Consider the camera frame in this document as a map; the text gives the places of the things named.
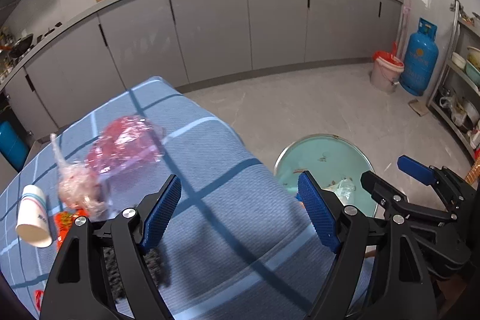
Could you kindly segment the red white bucket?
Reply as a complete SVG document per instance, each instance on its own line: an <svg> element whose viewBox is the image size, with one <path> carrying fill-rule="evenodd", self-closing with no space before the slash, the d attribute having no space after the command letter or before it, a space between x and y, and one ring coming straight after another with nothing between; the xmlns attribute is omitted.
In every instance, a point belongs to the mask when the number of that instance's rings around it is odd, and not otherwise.
<svg viewBox="0 0 480 320"><path fill-rule="evenodd" d="M370 73L370 83L384 93L394 93L400 83L404 64L396 57L397 43L394 42L391 51L379 50L373 55L373 70Z"/></svg>

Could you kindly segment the black wok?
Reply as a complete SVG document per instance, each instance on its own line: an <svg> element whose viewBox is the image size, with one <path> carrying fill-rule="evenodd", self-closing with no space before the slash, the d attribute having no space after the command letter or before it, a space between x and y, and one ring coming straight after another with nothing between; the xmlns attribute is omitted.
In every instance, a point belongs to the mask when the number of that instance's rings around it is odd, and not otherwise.
<svg viewBox="0 0 480 320"><path fill-rule="evenodd" d="M9 50L11 58L19 58L27 53L32 46L33 34L30 33L26 37L20 38Z"/></svg>

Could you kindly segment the blue gas cylinder by wall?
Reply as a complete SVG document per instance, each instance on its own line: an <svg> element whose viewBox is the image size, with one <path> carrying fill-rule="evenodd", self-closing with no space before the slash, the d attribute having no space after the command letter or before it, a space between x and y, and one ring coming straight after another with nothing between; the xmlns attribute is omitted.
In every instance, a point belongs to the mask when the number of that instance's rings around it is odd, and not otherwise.
<svg viewBox="0 0 480 320"><path fill-rule="evenodd" d="M409 38L400 85L411 95L421 97L431 80L439 56L436 32L435 24L419 18L417 31Z"/></svg>

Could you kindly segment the grey kitchen cabinets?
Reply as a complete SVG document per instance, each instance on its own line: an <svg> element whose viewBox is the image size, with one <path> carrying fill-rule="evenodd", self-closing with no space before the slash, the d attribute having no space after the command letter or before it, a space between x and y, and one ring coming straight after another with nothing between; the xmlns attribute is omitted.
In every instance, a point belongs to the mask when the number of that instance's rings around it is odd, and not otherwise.
<svg viewBox="0 0 480 320"><path fill-rule="evenodd" d="M199 87L368 61L389 49L403 0L103 0L36 45L1 96L42 138L159 76Z"/></svg>

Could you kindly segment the white paper cup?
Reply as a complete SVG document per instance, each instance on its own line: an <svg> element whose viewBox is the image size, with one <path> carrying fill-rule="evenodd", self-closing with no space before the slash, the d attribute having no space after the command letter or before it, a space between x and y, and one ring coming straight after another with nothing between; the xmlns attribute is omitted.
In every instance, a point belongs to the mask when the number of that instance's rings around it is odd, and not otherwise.
<svg viewBox="0 0 480 320"><path fill-rule="evenodd" d="M47 198L33 184L24 187L17 215L16 233L22 241L37 248L52 244L47 213Z"/></svg>

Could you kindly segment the red mesh bag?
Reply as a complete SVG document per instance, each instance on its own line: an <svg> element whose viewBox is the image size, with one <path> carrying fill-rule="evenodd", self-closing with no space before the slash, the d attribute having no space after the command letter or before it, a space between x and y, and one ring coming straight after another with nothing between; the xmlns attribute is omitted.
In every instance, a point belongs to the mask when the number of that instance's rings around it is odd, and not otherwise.
<svg viewBox="0 0 480 320"><path fill-rule="evenodd" d="M43 290L35 290L33 294L34 305L38 313L41 312L41 301L42 301L43 294L44 294Z"/></svg>

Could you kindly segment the spice bottles rack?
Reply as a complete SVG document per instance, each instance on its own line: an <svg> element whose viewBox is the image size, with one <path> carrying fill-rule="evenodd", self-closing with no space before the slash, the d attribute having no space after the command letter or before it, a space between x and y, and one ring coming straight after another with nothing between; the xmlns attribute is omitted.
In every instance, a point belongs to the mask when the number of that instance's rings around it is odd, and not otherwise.
<svg viewBox="0 0 480 320"><path fill-rule="evenodd" d="M10 56L10 49L15 45L16 38L6 26L1 27L0 34L0 82L2 83L14 68L14 60Z"/></svg>

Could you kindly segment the pink plastic wrapper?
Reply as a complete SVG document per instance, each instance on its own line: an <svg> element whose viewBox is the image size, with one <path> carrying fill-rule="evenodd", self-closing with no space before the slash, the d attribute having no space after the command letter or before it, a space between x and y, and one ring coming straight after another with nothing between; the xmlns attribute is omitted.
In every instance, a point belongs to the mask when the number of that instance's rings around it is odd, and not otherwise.
<svg viewBox="0 0 480 320"><path fill-rule="evenodd" d="M85 163L96 176L156 163L164 155L165 130L139 115L122 116L110 122L95 140Z"/></svg>

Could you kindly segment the green trash bin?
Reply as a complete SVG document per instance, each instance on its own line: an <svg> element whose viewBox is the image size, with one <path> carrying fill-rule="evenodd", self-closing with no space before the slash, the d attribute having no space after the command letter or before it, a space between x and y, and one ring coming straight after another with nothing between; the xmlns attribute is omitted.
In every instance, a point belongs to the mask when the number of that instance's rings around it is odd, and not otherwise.
<svg viewBox="0 0 480 320"><path fill-rule="evenodd" d="M355 186L354 206L368 217L377 213L377 203L360 183L366 171L374 171L367 156L349 141L331 134L306 136L287 146L277 158L274 176L287 192L297 194L297 181L303 171L309 171L325 189L341 179L351 179Z"/></svg>

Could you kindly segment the metal shelf rack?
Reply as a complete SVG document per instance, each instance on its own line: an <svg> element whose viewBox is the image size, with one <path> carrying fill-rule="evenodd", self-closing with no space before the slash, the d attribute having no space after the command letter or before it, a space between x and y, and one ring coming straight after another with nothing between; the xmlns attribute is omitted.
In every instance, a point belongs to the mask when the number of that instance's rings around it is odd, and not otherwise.
<svg viewBox="0 0 480 320"><path fill-rule="evenodd" d="M449 96L454 96L460 100L466 98L479 110L479 87L467 76L466 71L462 71L452 61L454 52L466 58L468 46L479 48L479 24L472 24L463 18L465 13L459 0L455 0L450 5L450 11L453 12L454 16L445 61L433 92L427 101L427 107L442 119L452 134L455 134L456 140L463 146L466 155L473 161L475 159L475 149L471 147L470 139L467 138L467 128L464 126L458 127L454 124L448 109L440 106L440 98L443 93L449 93Z"/></svg>

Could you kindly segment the clear pinkish plastic bag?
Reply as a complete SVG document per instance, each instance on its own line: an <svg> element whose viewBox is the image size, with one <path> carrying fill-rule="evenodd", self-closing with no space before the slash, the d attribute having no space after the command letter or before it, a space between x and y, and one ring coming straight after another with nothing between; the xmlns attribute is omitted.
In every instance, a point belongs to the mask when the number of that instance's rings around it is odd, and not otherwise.
<svg viewBox="0 0 480 320"><path fill-rule="evenodd" d="M101 185L101 175L110 170L107 138L95 140L86 159L69 163L60 151L57 135L49 137L60 173L59 199L70 209L84 210L90 218L101 217L107 211Z"/></svg>

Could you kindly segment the blue checkered tablecloth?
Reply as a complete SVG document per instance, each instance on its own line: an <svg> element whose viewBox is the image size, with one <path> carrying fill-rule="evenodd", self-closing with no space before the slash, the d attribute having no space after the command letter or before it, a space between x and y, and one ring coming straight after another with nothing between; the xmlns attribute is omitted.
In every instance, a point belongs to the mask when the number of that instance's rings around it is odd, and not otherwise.
<svg viewBox="0 0 480 320"><path fill-rule="evenodd" d="M61 201L56 153L83 163L108 126L138 118L153 156L103 179L103 218L139 228L139 250L161 257L154 281L174 319L303 319L335 258L304 207L223 120L153 77L76 121L1 191L1 276L34 317L57 244L37 248L16 232L25 188Z"/></svg>

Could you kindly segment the orange snack wrapper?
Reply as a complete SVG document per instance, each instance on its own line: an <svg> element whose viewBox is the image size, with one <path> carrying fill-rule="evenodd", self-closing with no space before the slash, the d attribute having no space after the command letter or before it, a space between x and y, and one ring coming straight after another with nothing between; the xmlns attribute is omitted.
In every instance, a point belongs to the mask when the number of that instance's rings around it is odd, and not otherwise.
<svg viewBox="0 0 480 320"><path fill-rule="evenodd" d="M88 214L84 210L77 210L74 213L68 211L60 211L54 216L55 227L57 229L57 249L60 249L64 240L74 224L74 221L79 217L87 217Z"/></svg>

